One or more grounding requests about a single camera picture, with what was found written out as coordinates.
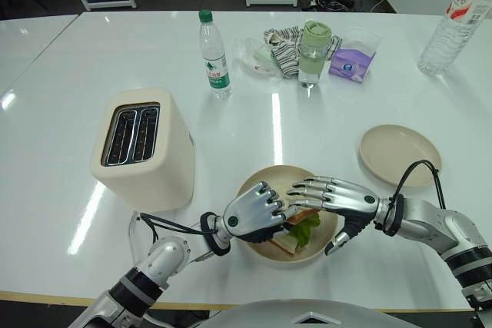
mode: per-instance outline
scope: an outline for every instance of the striped cloth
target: striped cloth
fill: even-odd
[[[289,78],[299,73],[299,44],[302,28],[298,26],[276,30],[270,28],[264,32],[264,40],[271,46],[271,54],[284,77]],[[341,38],[333,35],[326,60],[329,61],[341,44]]]

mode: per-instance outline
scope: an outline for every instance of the water bottle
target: water bottle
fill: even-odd
[[[312,88],[320,81],[328,49],[331,30],[321,22],[306,21],[299,45],[298,80],[303,88]]]
[[[221,34],[214,25],[211,11],[201,10],[198,16],[201,22],[201,56],[204,59],[208,82],[217,98],[226,98],[231,93],[231,84]]]
[[[492,0],[453,0],[418,62],[428,75],[446,71],[473,36],[492,6]]]

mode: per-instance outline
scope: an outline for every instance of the beige plate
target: beige plate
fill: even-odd
[[[298,167],[292,167],[290,165],[268,167],[249,177],[241,186],[239,194],[242,194],[249,188],[253,187],[259,181],[266,181],[271,188],[278,192],[280,200],[282,200],[284,204],[287,204],[289,200],[295,199],[295,197],[288,197],[285,194],[285,192],[291,188],[291,185],[294,182],[301,181],[312,175],[313,174],[311,172]],[[256,251],[256,253],[259,253],[261,256],[274,261],[294,263],[311,259],[312,257],[317,256],[326,247],[328,242],[330,242],[333,238],[333,234],[337,228],[338,217],[336,214],[327,213],[325,211],[320,211],[319,214],[321,224],[319,227],[316,227],[311,231],[311,239],[309,244],[301,249],[298,249],[294,256],[286,253],[270,242],[264,242],[261,244],[247,244],[251,249]]]
[[[439,152],[428,139],[410,128],[392,124],[367,131],[359,153],[369,171],[390,184],[398,184],[408,166],[421,159],[428,159],[438,170],[442,168]],[[419,187],[433,182],[431,172],[420,166],[415,168],[405,186]]]

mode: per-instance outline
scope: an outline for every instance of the toaster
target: toaster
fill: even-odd
[[[138,211],[176,209],[193,195],[193,139],[163,88],[110,100],[90,162],[94,177]]]

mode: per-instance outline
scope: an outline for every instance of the green bottle cap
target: green bottle cap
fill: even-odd
[[[331,30],[324,23],[316,21],[306,21],[302,33],[302,43],[313,48],[322,48],[331,39]]]
[[[200,22],[207,23],[212,22],[214,19],[212,18],[212,11],[210,9],[202,9],[198,13],[198,17],[200,18]]]

